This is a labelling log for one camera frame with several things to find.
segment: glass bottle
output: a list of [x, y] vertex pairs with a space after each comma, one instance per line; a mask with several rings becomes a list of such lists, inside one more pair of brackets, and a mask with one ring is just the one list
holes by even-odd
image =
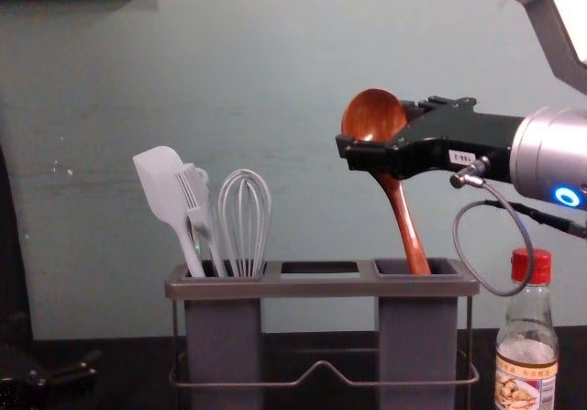
[[[551, 255], [534, 250], [530, 282], [512, 297], [505, 325], [496, 341], [495, 408], [499, 410], [552, 410], [559, 362], [559, 341], [550, 312]], [[526, 275], [528, 253], [512, 254], [512, 280]]]

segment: light green wall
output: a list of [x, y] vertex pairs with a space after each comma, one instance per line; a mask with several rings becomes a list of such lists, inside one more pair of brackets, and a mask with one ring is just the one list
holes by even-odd
[[[270, 259], [401, 256], [382, 191], [338, 158], [355, 93], [468, 95], [520, 116], [586, 103], [551, 75], [513, 0], [4, 2], [0, 73], [36, 338], [171, 332], [162, 285], [182, 254], [131, 160], [150, 147], [207, 169], [215, 192], [236, 168], [260, 172], [274, 194]], [[428, 255], [454, 257], [452, 218], [485, 194], [452, 190], [444, 172], [405, 190]], [[466, 225], [466, 250], [503, 286], [514, 226], [489, 209]], [[555, 256], [555, 321], [587, 324], [584, 244], [528, 225]], [[499, 326], [504, 301], [478, 298], [475, 325]], [[266, 304], [267, 330], [372, 326], [370, 300], [310, 303]]]

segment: metal cylinder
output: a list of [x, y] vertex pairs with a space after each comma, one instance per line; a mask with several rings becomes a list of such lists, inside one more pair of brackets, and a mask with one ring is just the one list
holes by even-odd
[[587, 209], [587, 111], [548, 107], [515, 133], [512, 184], [523, 196]]

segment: gray utensil holder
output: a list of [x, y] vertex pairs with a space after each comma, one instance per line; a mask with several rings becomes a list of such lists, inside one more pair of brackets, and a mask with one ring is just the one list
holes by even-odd
[[[328, 368], [349, 387], [378, 387], [380, 410], [453, 410], [455, 386], [479, 379], [469, 350], [469, 378], [456, 378], [458, 298], [470, 300], [479, 283], [460, 261], [428, 261], [429, 276], [409, 274], [405, 260], [269, 261], [255, 279], [195, 279], [179, 266], [165, 294], [174, 311], [184, 302], [190, 382], [178, 378], [179, 356], [170, 381], [192, 391], [192, 410], [262, 410], [264, 388], [294, 388], [312, 371]], [[349, 272], [358, 276], [332, 276]], [[282, 276], [288, 273], [316, 278]], [[260, 299], [365, 296], [378, 299], [379, 381], [351, 381], [327, 361], [290, 382], [262, 381]], [[470, 302], [468, 330], [471, 338]]]

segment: black object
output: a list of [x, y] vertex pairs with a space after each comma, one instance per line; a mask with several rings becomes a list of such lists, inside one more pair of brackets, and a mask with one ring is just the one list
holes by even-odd
[[27, 350], [32, 342], [25, 267], [18, 242], [6, 161], [0, 147], [0, 345]]
[[451, 157], [453, 150], [487, 157], [492, 167], [485, 178], [511, 182], [510, 149], [522, 118], [478, 114], [473, 111], [477, 100], [468, 97], [431, 96], [402, 104], [408, 125], [389, 142], [336, 137], [338, 153], [351, 170], [385, 172], [400, 180], [432, 170], [458, 172], [467, 163]]
[[[496, 208], [504, 208], [504, 206], [499, 201], [485, 200], [483, 203], [485, 205], [494, 206]], [[563, 233], [577, 236], [578, 238], [587, 238], [587, 228], [570, 219], [553, 216], [548, 213], [536, 210], [536, 208], [532, 208], [531, 206], [519, 204], [518, 202], [509, 202], [509, 205], [511, 205], [512, 208], [518, 213], [530, 217], [539, 224], [548, 225], [549, 227], [553, 227], [559, 231], [562, 231]]]
[[100, 355], [93, 351], [71, 366], [50, 371], [20, 351], [0, 349], [0, 409], [44, 410], [53, 401], [90, 393], [95, 380], [90, 364]]

